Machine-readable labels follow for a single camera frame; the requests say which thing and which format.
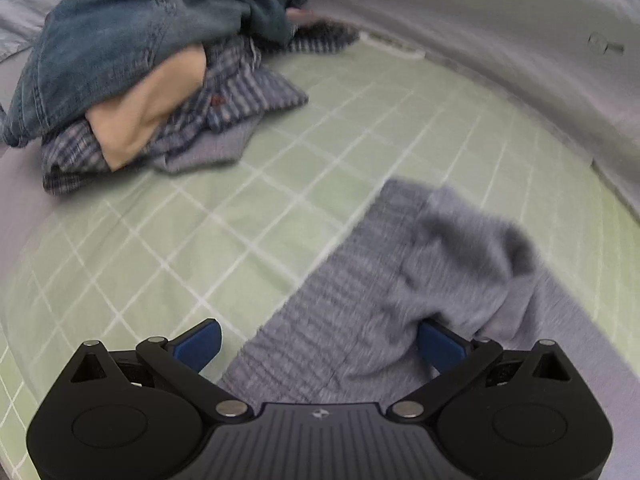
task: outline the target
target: denim fabric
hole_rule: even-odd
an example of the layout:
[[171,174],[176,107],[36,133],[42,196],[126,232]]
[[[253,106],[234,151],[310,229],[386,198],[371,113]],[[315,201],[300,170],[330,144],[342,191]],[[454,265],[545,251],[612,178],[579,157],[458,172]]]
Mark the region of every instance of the denim fabric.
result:
[[131,88],[185,46],[242,31],[286,44],[305,0],[62,0],[22,72],[0,138],[23,147]]

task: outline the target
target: pile of clothes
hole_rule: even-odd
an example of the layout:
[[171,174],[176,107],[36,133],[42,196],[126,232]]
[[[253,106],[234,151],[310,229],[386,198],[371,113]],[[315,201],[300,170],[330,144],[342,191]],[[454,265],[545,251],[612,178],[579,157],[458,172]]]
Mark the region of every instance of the pile of clothes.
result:
[[332,54],[345,25],[295,25],[305,0],[63,0],[47,17],[0,124],[42,138],[51,194],[145,164],[176,173],[238,160],[265,113],[308,96],[262,54]]

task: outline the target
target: blue gripper pad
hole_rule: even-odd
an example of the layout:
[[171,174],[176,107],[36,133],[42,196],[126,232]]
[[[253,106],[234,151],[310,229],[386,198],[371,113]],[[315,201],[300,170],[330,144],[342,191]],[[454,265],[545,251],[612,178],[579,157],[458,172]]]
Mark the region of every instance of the blue gripper pad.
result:
[[221,348],[222,328],[217,321],[211,320],[177,344],[174,348],[174,357],[191,370],[199,372],[218,355]]
[[468,341],[432,320],[418,326],[418,353],[440,373],[451,370],[469,353]]

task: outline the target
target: gray cloth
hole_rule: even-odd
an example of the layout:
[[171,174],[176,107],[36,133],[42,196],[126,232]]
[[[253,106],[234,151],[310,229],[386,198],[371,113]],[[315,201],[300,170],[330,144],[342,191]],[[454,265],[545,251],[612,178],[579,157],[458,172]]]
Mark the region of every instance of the gray cloth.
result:
[[150,166],[167,173],[181,173],[211,164],[237,162],[263,115],[235,124],[221,134],[201,132],[185,151],[161,155]]
[[452,190],[391,180],[352,234],[261,328],[220,386],[265,401],[383,407],[430,379],[417,324],[506,348],[556,339],[603,405],[615,448],[602,478],[636,478],[640,383],[516,226]]

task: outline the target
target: plaid shirt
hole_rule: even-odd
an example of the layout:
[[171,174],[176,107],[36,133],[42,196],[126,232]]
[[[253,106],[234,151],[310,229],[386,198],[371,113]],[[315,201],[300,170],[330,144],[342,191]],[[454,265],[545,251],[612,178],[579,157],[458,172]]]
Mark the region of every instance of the plaid shirt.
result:
[[[306,104],[308,96],[280,74],[261,66],[262,52],[333,54],[358,39],[358,32],[333,23],[301,27],[286,47],[234,36],[205,47],[207,71],[199,92],[186,100],[153,134],[135,164],[183,152],[202,132],[219,134],[265,112]],[[98,140],[84,118],[42,140],[44,189],[72,192],[99,174],[110,173]]]

